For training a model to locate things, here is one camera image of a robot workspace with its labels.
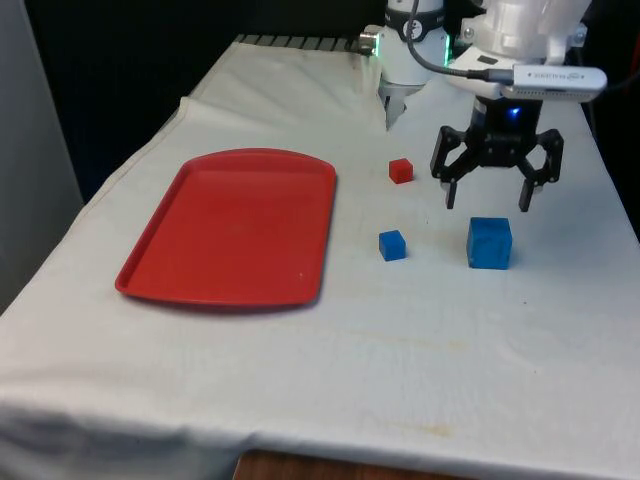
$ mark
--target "small red cube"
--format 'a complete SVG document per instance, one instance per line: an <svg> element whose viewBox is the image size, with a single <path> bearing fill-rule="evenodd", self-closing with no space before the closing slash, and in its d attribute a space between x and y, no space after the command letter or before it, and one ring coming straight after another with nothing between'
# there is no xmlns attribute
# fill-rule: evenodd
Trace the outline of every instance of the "small red cube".
<svg viewBox="0 0 640 480"><path fill-rule="evenodd" d="M407 183L413 180L413 165L406 158L389 162L389 177L396 184Z"/></svg>

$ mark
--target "plastic tray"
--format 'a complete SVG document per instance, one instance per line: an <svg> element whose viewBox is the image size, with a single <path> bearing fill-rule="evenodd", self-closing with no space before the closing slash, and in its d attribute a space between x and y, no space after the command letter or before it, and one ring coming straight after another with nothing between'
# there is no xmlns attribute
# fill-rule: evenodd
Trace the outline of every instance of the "plastic tray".
<svg viewBox="0 0 640 480"><path fill-rule="evenodd" d="M281 150L187 162L116 280L133 297L215 306L312 302L324 266L336 173Z"/></svg>

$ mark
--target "black cable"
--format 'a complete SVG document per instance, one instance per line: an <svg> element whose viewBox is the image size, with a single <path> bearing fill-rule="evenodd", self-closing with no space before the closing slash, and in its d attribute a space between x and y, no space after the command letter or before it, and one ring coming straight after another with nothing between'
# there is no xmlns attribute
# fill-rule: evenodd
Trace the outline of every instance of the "black cable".
<svg viewBox="0 0 640 480"><path fill-rule="evenodd" d="M612 93L612 92L617 92L617 91L620 91L620 90L624 90L624 89L630 87L631 85L633 85L637 80L640 80L640 70L638 70L636 73L631 75L626 80L623 80L620 83L617 83L615 85L611 85L611 86L607 87L605 92L606 93Z"/></svg>
<svg viewBox="0 0 640 480"><path fill-rule="evenodd" d="M411 13L409 14L409 26L407 35L407 46L409 47L409 52L411 52L411 56L418 62L423 68L427 70L431 70L434 73L439 73L441 75L449 75L451 77L462 77L468 78L471 80L482 80L485 82L495 82L501 83L503 85L512 85L513 84L513 71L512 70L501 70L501 69L486 69L486 70L457 70L455 68L443 67L441 65L436 65L435 63L431 63L428 60L422 58L422 56L416 50L416 47L413 43L413 24L416 21L416 15L418 14L418 6L420 5L420 0L413 0L413 7L411 8Z"/></svg>

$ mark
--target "blue cube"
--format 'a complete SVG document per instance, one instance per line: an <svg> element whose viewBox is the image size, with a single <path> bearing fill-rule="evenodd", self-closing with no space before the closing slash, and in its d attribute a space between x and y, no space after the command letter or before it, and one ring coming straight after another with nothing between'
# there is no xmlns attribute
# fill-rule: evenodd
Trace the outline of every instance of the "blue cube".
<svg viewBox="0 0 640 480"><path fill-rule="evenodd" d="M407 258L407 243L398 230L380 234L380 253L387 262Z"/></svg>
<svg viewBox="0 0 640 480"><path fill-rule="evenodd" d="M513 237L506 218L472 218L467 241L471 268L508 270Z"/></svg>

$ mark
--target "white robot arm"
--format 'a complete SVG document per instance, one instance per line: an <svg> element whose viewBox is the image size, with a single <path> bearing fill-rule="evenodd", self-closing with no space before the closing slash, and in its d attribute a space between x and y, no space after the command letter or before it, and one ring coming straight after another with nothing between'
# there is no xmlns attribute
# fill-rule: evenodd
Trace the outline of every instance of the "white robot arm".
<svg viewBox="0 0 640 480"><path fill-rule="evenodd" d="M485 0L486 13L462 22L462 39L472 44L452 68L510 69L512 85L451 77L476 95L532 100L586 102L607 85L594 68L562 67L567 50L582 47L587 29L580 23L591 0Z"/></svg>
<svg viewBox="0 0 640 480"><path fill-rule="evenodd" d="M564 140L558 130L538 133L538 120L544 101L587 102L607 85L601 70L563 66L567 51L584 44L586 28L580 22L590 3L484 0L485 13L463 21L462 38L470 48L445 65L442 0L389 0L378 45L381 89L416 87L444 74L476 95L469 128L443 126L431 160L433 177L448 192L447 208L454 207L459 182L476 168L518 168L525 177L523 212L536 190L560 179ZM461 145L466 150L448 162ZM538 146L547 157L536 169L527 155Z"/></svg>

